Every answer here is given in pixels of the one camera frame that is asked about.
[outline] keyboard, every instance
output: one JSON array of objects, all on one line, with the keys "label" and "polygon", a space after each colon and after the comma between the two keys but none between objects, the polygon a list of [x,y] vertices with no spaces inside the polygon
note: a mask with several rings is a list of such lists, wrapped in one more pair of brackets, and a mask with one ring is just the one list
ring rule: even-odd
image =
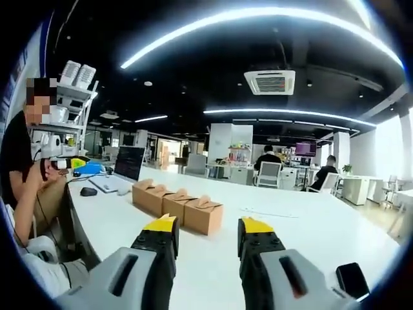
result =
[{"label": "keyboard", "polygon": [[94,184],[105,194],[108,194],[109,192],[117,192],[118,189],[123,189],[126,186],[130,186],[128,182],[118,178],[117,176],[94,176],[89,179],[89,182]]}]

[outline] smartphone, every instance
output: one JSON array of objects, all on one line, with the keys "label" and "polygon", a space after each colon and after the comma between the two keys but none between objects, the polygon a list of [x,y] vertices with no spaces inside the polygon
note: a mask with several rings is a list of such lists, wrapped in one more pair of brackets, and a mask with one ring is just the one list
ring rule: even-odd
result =
[{"label": "smartphone", "polygon": [[358,263],[348,263],[336,269],[340,288],[351,297],[361,301],[370,293],[366,279]]}]

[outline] blue object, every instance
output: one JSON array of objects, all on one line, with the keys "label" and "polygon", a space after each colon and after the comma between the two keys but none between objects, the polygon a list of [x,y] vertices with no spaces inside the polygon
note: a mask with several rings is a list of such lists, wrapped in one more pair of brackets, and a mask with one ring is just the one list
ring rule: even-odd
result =
[{"label": "blue object", "polygon": [[97,174],[103,170],[100,163],[96,161],[88,161],[85,166],[74,169],[74,172],[81,174]]}]

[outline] gray pants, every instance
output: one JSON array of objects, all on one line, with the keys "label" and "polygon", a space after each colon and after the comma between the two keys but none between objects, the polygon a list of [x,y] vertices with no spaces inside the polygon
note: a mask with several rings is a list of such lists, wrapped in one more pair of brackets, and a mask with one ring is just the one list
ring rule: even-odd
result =
[{"label": "gray pants", "polygon": [[61,263],[60,267],[69,280],[70,288],[77,287],[86,283],[89,277],[88,269],[82,259],[73,262]]}]

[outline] green plant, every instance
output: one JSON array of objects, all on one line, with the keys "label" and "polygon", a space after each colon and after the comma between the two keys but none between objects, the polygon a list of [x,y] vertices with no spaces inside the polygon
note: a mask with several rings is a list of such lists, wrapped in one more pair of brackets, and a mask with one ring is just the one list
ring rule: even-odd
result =
[{"label": "green plant", "polygon": [[353,166],[351,166],[349,163],[347,165],[344,165],[343,167],[343,172],[351,172],[353,169]]}]

